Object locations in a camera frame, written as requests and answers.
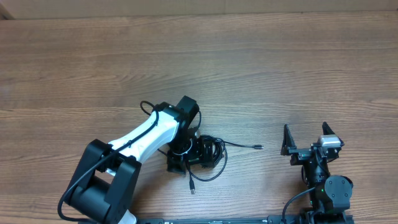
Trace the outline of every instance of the black cable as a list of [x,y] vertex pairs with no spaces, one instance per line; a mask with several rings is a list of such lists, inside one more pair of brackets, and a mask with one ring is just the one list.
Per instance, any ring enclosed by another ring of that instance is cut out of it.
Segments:
[[[142,108],[142,103],[147,103],[149,105],[152,105],[152,103],[149,103],[147,101],[142,101],[140,103],[140,107]],[[131,144],[133,144],[134,142],[136,142],[138,139],[142,138],[144,135],[146,135],[149,131],[151,131],[156,125],[157,122],[159,121],[159,112],[156,111],[156,119],[155,121],[152,123],[152,125],[145,130],[144,132],[142,132],[140,135],[138,135],[137,137],[135,137],[134,139],[128,141],[126,144],[124,144],[123,146],[119,147],[118,149],[115,149],[113,152],[109,153],[107,156],[105,156],[104,158],[102,158],[101,160],[99,160],[94,166],[92,166],[90,169],[88,169],[88,171],[86,171],[69,189],[67,189],[65,191],[65,193],[63,193],[59,203],[58,203],[58,215],[60,216],[61,219],[66,220],[66,221],[71,221],[71,222],[88,222],[88,223],[96,223],[96,221],[91,220],[89,218],[71,218],[71,217],[66,217],[63,213],[62,213],[62,203],[65,201],[65,198],[67,195],[69,195],[69,193],[71,193],[79,184],[79,182],[85,178],[88,174],[90,174],[93,170],[97,169],[100,165],[104,164],[104,162],[106,162],[108,159],[112,158],[113,156],[115,156],[117,153],[119,153],[120,151],[122,151],[123,149],[129,147]]]
[[153,105],[151,102],[148,102],[148,101],[145,101],[145,100],[142,100],[142,101],[139,103],[139,107],[141,107],[141,110],[142,110],[145,114],[148,114],[148,115],[150,116],[150,112],[146,111],[146,110],[144,109],[144,107],[142,106],[144,103],[145,103],[145,104],[148,104],[149,106],[151,106],[152,109],[155,108],[155,105]]
[[185,163],[185,166],[187,167],[187,170],[188,170],[190,176],[192,176],[196,180],[199,180],[199,181],[202,181],[202,182],[209,182],[209,181],[212,181],[212,180],[216,179],[217,177],[219,177],[223,173],[223,171],[224,171],[224,169],[226,167],[227,160],[228,160],[228,153],[227,153],[226,148],[225,148],[224,140],[222,140],[220,138],[215,138],[215,137],[210,136],[210,135],[205,135],[205,134],[201,135],[201,137],[203,138],[204,141],[212,141],[213,142],[213,144],[215,146],[215,150],[213,152],[215,165],[217,165],[219,163],[219,161],[223,157],[223,153],[225,152],[225,160],[224,160],[223,168],[221,168],[221,170],[214,177],[209,178],[209,179],[202,179],[202,178],[197,177],[195,174],[192,173],[189,164],[187,162]]
[[308,182],[304,180],[304,166],[301,167],[301,179],[303,180],[305,185],[308,185]]
[[199,129],[200,123],[201,123],[201,112],[199,111],[199,123],[198,123],[197,129]]
[[315,152],[315,159],[317,160],[317,165],[318,165],[318,167],[321,168],[321,170],[323,170],[323,171],[326,173],[326,175],[329,177],[329,176],[330,176],[329,172],[327,172],[326,169],[323,168],[323,166],[321,165],[321,163],[320,163],[320,161],[319,161],[318,152],[319,152],[319,150],[317,150],[317,151]]
[[162,153],[163,155],[165,155],[165,156],[167,156],[168,157],[168,155],[167,155],[167,153],[166,152],[164,152],[164,151],[162,151],[162,150],[160,150],[160,149],[157,149],[160,153]]
[[224,141],[224,142],[225,142],[226,144],[230,144],[230,145],[236,146],[236,147],[250,147],[250,148],[253,148],[252,146],[244,146],[244,145],[235,144],[235,143],[228,142],[228,141]]
[[292,197],[292,198],[285,204],[284,210],[283,210],[283,212],[282,212],[282,221],[283,221],[284,224],[286,224],[285,213],[286,213],[287,207],[290,205],[290,203],[292,203],[294,200],[298,199],[299,197],[301,197],[301,196],[305,195],[306,193],[309,193],[309,192],[311,192],[311,191],[313,191],[313,190],[315,190],[315,187],[310,188],[310,189],[308,189],[308,190],[305,190],[305,191],[299,193],[298,195]]

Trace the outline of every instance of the white arm cover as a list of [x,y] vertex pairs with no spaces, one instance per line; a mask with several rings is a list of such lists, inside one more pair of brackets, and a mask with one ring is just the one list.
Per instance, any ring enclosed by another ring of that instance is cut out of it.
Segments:
[[[110,141],[109,144],[113,145],[112,149],[117,149],[123,146],[128,141],[143,133],[153,124],[155,119],[156,113],[152,113],[148,120],[138,126],[138,128],[117,140]],[[138,162],[143,164],[160,146],[163,146],[174,139],[177,129],[178,122],[174,120],[174,117],[161,111],[159,112],[157,126],[155,126],[145,136],[131,144],[130,147],[123,149],[120,153],[127,157],[134,156]],[[115,175],[113,170],[108,169],[107,172],[111,175]]]
[[136,224],[137,223],[137,218],[130,213],[130,211],[127,209],[125,214],[123,215],[122,219],[120,219],[118,224]]

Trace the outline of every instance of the cable plug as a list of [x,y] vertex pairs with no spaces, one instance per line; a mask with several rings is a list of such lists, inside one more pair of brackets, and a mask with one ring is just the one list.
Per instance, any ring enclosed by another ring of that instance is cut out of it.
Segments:
[[252,146],[253,149],[264,149],[263,145],[253,145]]
[[195,184],[193,183],[191,175],[189,175],[189,188],[191,189],[191,194],[195,194]]

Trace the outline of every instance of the wall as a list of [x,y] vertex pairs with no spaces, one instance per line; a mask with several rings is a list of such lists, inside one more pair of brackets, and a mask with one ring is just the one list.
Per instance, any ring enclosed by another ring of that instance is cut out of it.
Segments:
[[396,10],[398,0],[0,0],[15,19]]
[[0,4],[0,20],[3,19],[13,19],[13,17],[8,13],[6,8],[2,4]]

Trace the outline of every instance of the wood grain surface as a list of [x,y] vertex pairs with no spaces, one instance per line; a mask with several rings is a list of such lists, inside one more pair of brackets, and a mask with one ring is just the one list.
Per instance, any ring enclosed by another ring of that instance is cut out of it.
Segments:
[[0,21],[0,223],[66,223],[56,206],[85,146],[142,123],[141,100],[183,95],[198,101],[202,133],[265,149],[228,147],[223,174],[195,195],[154,154],[138,217],[280,214],[305,189],[280,155],[283,125],[309,147],[327,121],[346,143],[330,170],[355,184],[348,213],[398,223],[397,25],[397,12]]

